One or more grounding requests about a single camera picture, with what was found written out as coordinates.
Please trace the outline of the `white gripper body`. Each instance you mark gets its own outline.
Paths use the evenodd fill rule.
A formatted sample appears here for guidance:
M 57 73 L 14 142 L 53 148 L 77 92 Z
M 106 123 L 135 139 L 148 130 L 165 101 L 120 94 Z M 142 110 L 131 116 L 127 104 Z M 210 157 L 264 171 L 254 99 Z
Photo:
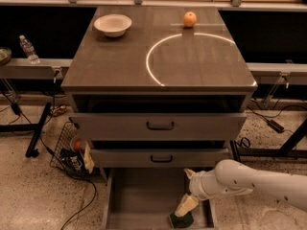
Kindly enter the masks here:
M 214 170 L 195 172 L 189 180 L 191 196 L 195 196 L 199 201 L 206 201 L 216 196 L 243 196 L 253 192 L 252 189 L 234 188 L 222 184 L 217 180 Z

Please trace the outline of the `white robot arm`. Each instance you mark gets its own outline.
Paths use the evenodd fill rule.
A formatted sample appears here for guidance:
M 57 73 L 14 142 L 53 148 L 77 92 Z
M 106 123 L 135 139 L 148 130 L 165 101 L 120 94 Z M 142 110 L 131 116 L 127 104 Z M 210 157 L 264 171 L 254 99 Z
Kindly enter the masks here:
M 220 161 L 213 170 L 194 172 L 184 170 L 190 180 L 190 195 L 185 195 L 175 210 L 183 217 L 201 201 L 215 196 L 240 196 L 257 191 L 307 210 L 307 176 L 269 172 L 250 168 L 235 160 Z

